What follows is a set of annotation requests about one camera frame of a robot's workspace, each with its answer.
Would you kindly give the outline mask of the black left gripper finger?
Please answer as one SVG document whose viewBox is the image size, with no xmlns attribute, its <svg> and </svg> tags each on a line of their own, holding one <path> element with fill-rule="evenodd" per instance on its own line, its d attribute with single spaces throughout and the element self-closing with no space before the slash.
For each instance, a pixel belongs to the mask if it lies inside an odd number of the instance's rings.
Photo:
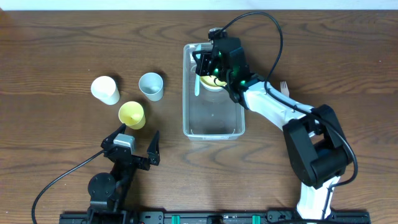
<svg viewBox="0 0 398 224">
<path fill-rule="evenodd" d="M 110 146 L 114 139 L 117 137 L 118 134 L 124 134 L 126 130 L 126 125 L 123 123 L 120 125 L 120 127 L 115 130 L 113 133 L 111 133 L 109 136 L 105 137 L 101 143 L 101 148 L 106 149 L 108 146 Z"/>
<path fill-rule="evenodd" d="M 159 152 L 160 132 L 157 131 L 147 149 L 148 159 L 151 165 L 159 165 L 160 152 Z"/>
</svg>

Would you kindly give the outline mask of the mint green plastic spoon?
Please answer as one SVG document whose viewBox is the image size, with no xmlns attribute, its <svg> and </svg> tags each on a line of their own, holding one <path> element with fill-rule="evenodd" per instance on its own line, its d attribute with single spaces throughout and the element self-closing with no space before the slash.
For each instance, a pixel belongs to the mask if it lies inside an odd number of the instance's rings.
<svg viewBox="0 0 398 224">
<path fill-rule="evenodd" d="M 196 50 L 201 50 L 201 44 L 199 44 Z M 195 96 L 199 96 L 200 94 L 200 76 L 196 74 L 195 77 L 195 87 L 194 87 Z"/>
</svg>

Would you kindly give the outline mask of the yellow plastic bowl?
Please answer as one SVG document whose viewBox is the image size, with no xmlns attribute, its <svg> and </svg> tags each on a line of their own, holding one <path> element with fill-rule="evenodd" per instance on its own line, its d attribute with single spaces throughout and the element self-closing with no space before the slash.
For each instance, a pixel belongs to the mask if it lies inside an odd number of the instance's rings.
<svg viewBox="0 0 398 224">
<path fill-rule="evenodd" d="M 226 86 L 226 82 L 219 80 L 216 76 L 202 76 L 200 77 L 202 84 L 209 86 L 211 88 L 221 88 Z"/>
</svg>

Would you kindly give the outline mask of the white plastic bowl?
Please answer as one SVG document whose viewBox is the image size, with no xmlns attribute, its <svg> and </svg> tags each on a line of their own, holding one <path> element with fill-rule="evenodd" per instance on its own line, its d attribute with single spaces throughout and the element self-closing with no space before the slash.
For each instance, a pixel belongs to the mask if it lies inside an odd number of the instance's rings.
<svg viewBox="0 0 398 224">
<path fill-rule="evenodd" d="M 221 91 L 224 90 L 223 86 L 208 86 L 208 85 L 203 85 L 203 87 L 208 90 L 208 91 Z"/>
</svg>

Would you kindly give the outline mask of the white plastic fork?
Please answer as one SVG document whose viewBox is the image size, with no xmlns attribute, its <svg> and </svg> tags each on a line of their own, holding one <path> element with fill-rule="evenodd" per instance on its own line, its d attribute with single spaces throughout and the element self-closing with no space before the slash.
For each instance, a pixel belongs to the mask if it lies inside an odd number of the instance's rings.
<svg viewBox="0 0 398 224">
<path fill-rule="evenodd" d="M 282 81 L 280 83 L 280 92 L 286 97 L 290 96 L 289 88 L 287 86 L 287 82 L 286 81 Z"/>
</svg>

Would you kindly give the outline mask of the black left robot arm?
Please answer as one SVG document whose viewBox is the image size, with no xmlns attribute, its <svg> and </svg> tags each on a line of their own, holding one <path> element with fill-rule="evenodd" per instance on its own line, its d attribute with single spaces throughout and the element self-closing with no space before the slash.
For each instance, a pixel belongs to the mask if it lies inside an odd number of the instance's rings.
<svg viewBox="0 0 398 224">
<path fill-rule="evenodd" d="M 156 132 L 147 148 L 147 157 L 134 155 L 135 138 L 125 134 L 127 126 L 122 124 L 115 132 L 104 138 L 101 143 L 104 157 L 114 163 L 111 172 L 102 172 L 91 178 L 88 184 L 90 209 L 100 217 L 118 217 L 127 221 L 128 212 L 123 210 L 127 193 L 131 187 L 134 174 L 138 169 L 149 170 L 151 165 L 160 163 L 159 139 Z"/>
</svg>

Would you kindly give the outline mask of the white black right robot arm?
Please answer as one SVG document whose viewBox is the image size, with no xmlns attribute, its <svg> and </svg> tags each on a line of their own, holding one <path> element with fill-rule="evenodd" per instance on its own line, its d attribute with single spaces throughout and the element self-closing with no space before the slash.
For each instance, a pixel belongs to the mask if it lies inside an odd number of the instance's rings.
<svg viewBox="0 0 398 224">
<path fill-rule="evenodd" d="M 252 72 L 241 42 L 225 37 L 184 48 L 183 74 L 218 79 L 243 109 L 261 114 L 282 130 L 290 164 L 302 182 L 298 214 L 305 220 L 324 220 L 331 215 L 333 190 L 341 186 L 346 166 L 356 166 L 332 108 L 314 108 L 277 91 L 269 81 Z"/>
</svg>

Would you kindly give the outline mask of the clear plastic container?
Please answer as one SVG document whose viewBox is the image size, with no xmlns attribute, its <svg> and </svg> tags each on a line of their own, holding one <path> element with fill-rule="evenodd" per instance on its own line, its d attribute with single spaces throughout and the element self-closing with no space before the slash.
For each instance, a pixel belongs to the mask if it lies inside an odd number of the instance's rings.
<svg viewBox="0 0 398 224">
<path fill-rule="evenodd" d="M 195 96 L 195 69 L 192 52 L 210 50 L 209 43 L 187 44 L 183 48 L 182 113 L 183 133 L 191 141 L 235 140 L 245 132 L 244 108 L 233 103 L 225 90 L 208 91 L 200 83 Z"/>
</svg>

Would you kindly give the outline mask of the yellow plastic cup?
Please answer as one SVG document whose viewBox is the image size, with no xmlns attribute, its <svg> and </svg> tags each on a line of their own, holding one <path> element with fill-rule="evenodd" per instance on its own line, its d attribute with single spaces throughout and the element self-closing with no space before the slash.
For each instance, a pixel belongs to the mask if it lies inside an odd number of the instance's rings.
<svg viewBox="0 0 398 224">
<path fill-rule="evenodd" d="M 146 123 L 144 109 L 138 102 L 128 101 L 123 104 L 118 112 L 120 122 L 131 129 L 141 129 Z"/>
</svg>

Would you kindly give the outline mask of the white plastic cup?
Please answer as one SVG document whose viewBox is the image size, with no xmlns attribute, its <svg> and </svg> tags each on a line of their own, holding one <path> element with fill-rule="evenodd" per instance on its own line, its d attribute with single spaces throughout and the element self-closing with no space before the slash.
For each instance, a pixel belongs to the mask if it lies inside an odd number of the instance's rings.
<svg viewBox="0 0 398 224">
<path fill-rule="evenodd" d="M 109 76 L 96 78 L 91 84 L 91 94 L 106 105 L 115 105 L 120 99 L 116 82 Z"/>
</svg>

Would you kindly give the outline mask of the grey plastic cup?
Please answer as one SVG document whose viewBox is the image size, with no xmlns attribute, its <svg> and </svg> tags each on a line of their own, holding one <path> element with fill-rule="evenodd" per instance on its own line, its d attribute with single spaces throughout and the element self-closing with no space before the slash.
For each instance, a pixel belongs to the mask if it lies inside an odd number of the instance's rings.
<svg viewBox="0 0 398 224">
<path fill-rule="evenodd" d="M 164 95 L 164 81 L 157 73 L 146 73 L 139 80 L 139 89 L 149 100 L 159 101 Z"/>
</svg>

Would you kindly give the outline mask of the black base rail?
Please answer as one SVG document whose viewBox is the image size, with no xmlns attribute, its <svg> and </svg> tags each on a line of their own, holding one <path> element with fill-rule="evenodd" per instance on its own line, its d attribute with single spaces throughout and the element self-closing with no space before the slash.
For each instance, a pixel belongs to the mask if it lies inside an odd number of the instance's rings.
<svg viewBox="0 0 398 224">
<path fill-rule="evenodd" d="M 96 211 L 66 212 L 60 215 L 61 224 L 125 223 L 125 224 L 265 224 L 265 223 L 308 223 L 293 210 L 269 210 L 266 212 L 237 213 L 170 213 L 161 211 L 116 212 Z"/>
</svg>

